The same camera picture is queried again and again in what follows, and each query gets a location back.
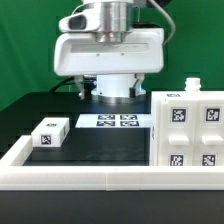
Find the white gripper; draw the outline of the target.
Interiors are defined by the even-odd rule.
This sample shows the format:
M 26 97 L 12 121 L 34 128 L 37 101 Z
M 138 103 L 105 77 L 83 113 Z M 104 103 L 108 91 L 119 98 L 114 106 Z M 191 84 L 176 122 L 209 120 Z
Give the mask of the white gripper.
M 90 10 L 64 17 L 59 22 L 62 34 L 54 51 L 54 71 L 59 76 L 75 76 L 81 100 L 85 98 L 83 77 L 78 75 L 134 74 L 129 97 L 145 94 L 143 73 L 160 72 L 164 65 L 162 28 L 131 28 L 112 32 L 105 40 L 101 19 Z

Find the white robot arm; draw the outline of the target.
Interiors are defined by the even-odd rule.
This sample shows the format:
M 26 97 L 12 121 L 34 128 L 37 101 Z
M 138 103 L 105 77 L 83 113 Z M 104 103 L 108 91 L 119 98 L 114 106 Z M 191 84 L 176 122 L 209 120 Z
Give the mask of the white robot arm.
M 154 8 L 165 17 L 171 30 L 176 26 L 164 10 L 172 0 L 82 0 L 59 21 L 62 34 L 56 41 L 54 71 L 72 76 L 85 96 L 84 77 L 96 77 L 90 91 L 93 99 L 129 103 L 142 99 L 145 76 L 164 66 L 163 46 L 172 37 L 160 27 L 133 22 L 134 8 Z

